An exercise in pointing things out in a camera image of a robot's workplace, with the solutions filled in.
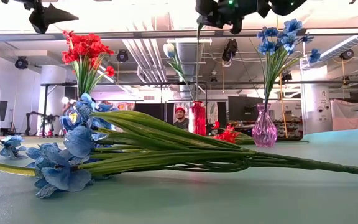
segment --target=spotlight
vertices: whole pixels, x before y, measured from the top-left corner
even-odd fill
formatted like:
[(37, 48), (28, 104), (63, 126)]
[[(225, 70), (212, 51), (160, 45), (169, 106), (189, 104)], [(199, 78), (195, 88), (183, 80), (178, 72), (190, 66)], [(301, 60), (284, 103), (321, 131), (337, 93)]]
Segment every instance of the spotlight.
[[(26, 10), (34, 9), (29, 17), (29, 20), (38, 34), (44, 34), (48, 30), (50, 24), (63, 21), (72, 21), (78, 17), (69, 12), (55, 8), (52, 4), (49, 7), (42, 6), (42, 0), (14, 0), (23, 3)], [(1, 0), (2, 3), (7, 4), (9, 0)]]
[(119, 61), (120, 63), (125, 63), (126, 61), (128, 61), (127, 50), (121, 49), (119, 51), (119, 53), (117, 54), (117, 61)]
[(286, 16), (300, 7), (306, 0), (196, 0), (196, 11), (200, 14), (197, 22), (206, 26), (222, 29), (224, 24), (231, 25), (232, 34), (242, 28), (244, 16), (258, 12), (265, 18), (269, 10)]
[(18, 56), (15, 67), (17, 69), (27, 69), (29, 67), (29, 62), (26, 60), (26, 56)]

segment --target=white pillar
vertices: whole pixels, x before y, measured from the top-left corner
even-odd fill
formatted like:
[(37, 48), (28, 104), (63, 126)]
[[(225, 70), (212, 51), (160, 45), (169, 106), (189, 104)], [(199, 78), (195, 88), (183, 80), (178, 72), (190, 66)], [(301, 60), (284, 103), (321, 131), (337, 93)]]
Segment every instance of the white pillar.
[[(56, 66), (56, 65), (43, 65), (41, 69), (41, 84), (46, 83), (63, 83), (66, 81), (66, 69)], [(63, 104), (62, 98), (65, 96), (65, 87), (64, 86), (49, 86), (48, 88), (48, 98), (47, 98), (47, 115), (59, 115), (63, 114)], [(39, 113), (44, 113), (44, 99), (45, 99), (45, 87), (42, 86), (40, 89), (40, 100), (39, 100)], [(38, 119), (38, 127), (41, 127), (42, 120)], [(53, 124), (54, 132), (53, 134), (58, 134), (61, 130), (61, 125), (59, 119), (55, 120)]]
[[(327, 66), (304, 70), (303, 81), (325, 80)], [(302, 84), (302, 120), (303, 133), (320, 133), (333, 130), (329, 89), (324, 84)]]

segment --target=desk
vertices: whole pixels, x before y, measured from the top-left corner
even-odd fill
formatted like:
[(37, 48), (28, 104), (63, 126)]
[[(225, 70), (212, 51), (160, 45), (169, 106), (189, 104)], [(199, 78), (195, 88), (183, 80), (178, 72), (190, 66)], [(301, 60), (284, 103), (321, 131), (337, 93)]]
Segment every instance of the desk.
[[(53, 140), (62, 141), (32, 138), (25, 144)], [(358, 130), (313, 134), (305, 140), (310, 143), (257, 150), (358, 166)], [(7, 164), (30, 161), (0, 157)], [(0, 172), (0, 224), (358, 223), (358, 175), (320, 170), (121, 174), (46, 200), (35, 197), (33, 183), (31, 177)]]

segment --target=pink glass vase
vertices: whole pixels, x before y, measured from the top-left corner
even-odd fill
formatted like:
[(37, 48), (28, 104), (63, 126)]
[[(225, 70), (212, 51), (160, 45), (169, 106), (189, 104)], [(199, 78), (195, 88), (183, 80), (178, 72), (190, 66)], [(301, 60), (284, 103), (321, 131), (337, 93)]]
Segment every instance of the pink glass vase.
[(194, 101), (189, 108), (189, 132), (206, 135), (205, 107), (201, 101)]
[(252, 129), (252, 137), (258, 147), (273, 147), (277, 140), (277, 128), (269, 116), (270, 103), (265, 110), (264, 103), (258, 103), (258, 119)]

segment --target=red cap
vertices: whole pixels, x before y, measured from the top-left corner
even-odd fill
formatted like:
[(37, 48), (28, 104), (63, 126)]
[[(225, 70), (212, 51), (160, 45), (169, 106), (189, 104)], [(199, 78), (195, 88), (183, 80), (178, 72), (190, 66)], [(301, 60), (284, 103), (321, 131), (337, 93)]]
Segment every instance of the red cap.
[(183, 111), (184, 113), (186, 113), (185, 109), (181, 108), (181, 107), (178, 107), (176, 110), (175, 110), (175, 113), (177, 113), (177, 111)]

